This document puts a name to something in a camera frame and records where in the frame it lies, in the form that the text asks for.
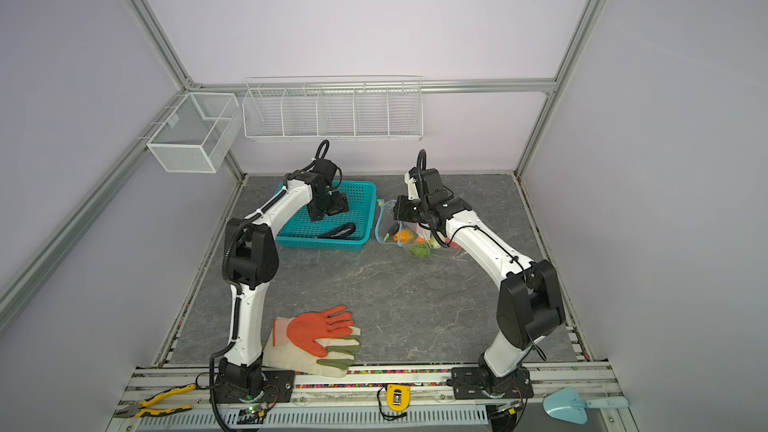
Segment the clear zip top bag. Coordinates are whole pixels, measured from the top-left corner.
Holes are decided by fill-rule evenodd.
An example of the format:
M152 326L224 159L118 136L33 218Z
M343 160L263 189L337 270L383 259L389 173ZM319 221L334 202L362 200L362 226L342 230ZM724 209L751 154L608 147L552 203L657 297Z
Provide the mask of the clear zip top bag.
M394 246L399 250L408 252L410 255L412 255L408 251L408 246L411 244L412 241L406 244L396 244L393 239L388 239L387 241L384 241L384 237L387 230L393 224L397 223L400 226L399 231L403 229L410 229L414 232L415 238L417 236L426 237L428 235L432 235L432 233L418 224L401 222L401 221L395 220L393 218L393 208L395 206L395 203L396 203L395 200L389 200L389 201L385 201L381 199L377 200L377 216L375 221L375 227L373 229L374 237L376 241L381 245ZM436 250L428 258L445 258L445 259L462 260L462 259L468 259L469 256L463 249L456 251L456 250L450 249L449 247L448 248L442 247L441 249Z

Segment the yellow green toy corn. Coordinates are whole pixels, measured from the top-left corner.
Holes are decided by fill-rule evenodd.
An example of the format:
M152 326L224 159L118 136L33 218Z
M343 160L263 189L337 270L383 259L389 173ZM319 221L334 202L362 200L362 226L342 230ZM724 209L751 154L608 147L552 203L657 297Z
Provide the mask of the yellow green toy corn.
M406 244L408 242L411 242L415 239L415 234L410 229L403 229L399 232L397 232L393 236L393 240L396 244Z

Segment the dark toy eggplant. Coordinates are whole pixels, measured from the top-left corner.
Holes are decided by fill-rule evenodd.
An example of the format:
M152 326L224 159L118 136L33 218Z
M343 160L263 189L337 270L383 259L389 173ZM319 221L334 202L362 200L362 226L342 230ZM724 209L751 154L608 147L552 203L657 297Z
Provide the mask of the dark toy eggplant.
M400 230L400 226L399 226L397 223L393 224L393 225L392 225L392 226L391 226L391 227L390 227L390 228L387 230L387 232L386 232L386 234L385 234L385 237L384 237L384 241L387 241L388 239L393 239L393 238L394 238L394 237L397 235L397 233L399 232L399 230Z
M317 236L323 240L346 240L357 230L354 222L347 222Z

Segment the teal plastic basket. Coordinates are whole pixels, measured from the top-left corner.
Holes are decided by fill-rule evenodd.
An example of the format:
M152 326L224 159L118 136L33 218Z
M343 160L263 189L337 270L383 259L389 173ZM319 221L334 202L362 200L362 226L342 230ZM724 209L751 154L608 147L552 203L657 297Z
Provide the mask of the teal plastic basket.
M291 248L361 250L374 226L377 187L373 182L345 180L340 191L347 195L349 211L312 222L307 207L303 206L284 225L276 242ZM355 231L350 236L343 239L320 238L320 235L347 223L355 225Z

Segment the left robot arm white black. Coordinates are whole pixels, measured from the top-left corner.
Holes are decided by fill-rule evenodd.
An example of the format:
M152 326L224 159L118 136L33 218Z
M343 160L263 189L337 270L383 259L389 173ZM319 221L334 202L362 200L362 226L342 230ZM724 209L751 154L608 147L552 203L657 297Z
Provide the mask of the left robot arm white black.
M261 324L269 282L279 268L276 235L300 209L313 222L349 211L339 191L340 168L326 158L329 148L323 140L312 161L284 176L269 201L225 227L222 278L230 286L232 312L228 343L209 358L215 398L252 402L264 392Z

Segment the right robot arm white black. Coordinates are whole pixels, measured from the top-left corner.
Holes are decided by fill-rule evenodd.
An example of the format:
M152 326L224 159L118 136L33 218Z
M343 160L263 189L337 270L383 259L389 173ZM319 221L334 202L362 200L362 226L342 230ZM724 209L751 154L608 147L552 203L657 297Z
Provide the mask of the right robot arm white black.
M517 251L491 231L463 198L443 184L437 169L427 166L424 149L404 182L408 193L397 198L394 218L427 230L443 248L459 246L498 289L498 333L477 366L466 376L453 376L456 396L529 398L524 359L539 351L538 342L566 319L556 268L548 260L535 261Z

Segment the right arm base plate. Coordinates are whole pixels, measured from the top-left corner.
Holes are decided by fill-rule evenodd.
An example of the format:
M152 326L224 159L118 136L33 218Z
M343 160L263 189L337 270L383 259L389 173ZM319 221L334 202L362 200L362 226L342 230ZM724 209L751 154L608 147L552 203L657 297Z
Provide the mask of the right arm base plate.
M481 366L453 367L446 383L459 400L530 399L534 391L530 372L519 367L503 377Z

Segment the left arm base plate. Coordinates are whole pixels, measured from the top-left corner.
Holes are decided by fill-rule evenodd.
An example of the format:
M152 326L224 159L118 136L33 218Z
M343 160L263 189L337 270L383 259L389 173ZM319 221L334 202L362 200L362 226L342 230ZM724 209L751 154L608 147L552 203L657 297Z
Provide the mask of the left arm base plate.
M235 368L219 374L213 386L217 404L287 403L290 401L296 374L292 370L255 370Z

